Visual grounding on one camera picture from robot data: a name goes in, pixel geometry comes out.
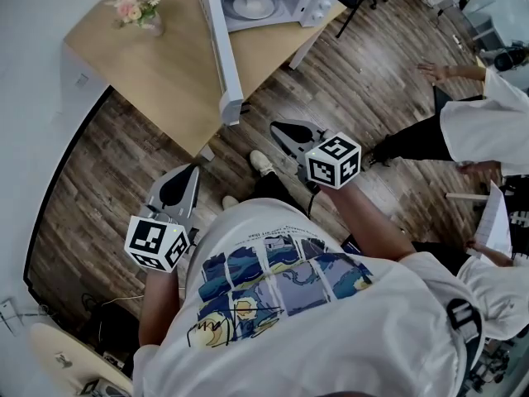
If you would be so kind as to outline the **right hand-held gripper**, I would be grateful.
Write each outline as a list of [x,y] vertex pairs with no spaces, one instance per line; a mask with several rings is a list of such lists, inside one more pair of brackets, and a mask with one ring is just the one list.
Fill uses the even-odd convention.
[[307,150],[309,141],[320,141],[324,131],[305,121],[273,121],[270,133],[284,153],[297,160],[303,154],[307,181],[341,189],[360,172],[361,146],[342,132]]

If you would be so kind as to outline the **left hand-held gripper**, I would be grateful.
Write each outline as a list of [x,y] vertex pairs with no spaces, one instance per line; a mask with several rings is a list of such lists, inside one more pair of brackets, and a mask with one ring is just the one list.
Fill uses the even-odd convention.
[[147,269],[172,272],[189,253],[198,229],[193,226],[200,185],[200,169],[181,165],[158,178],[150,189],[153,197],[131,217],[124,250]]

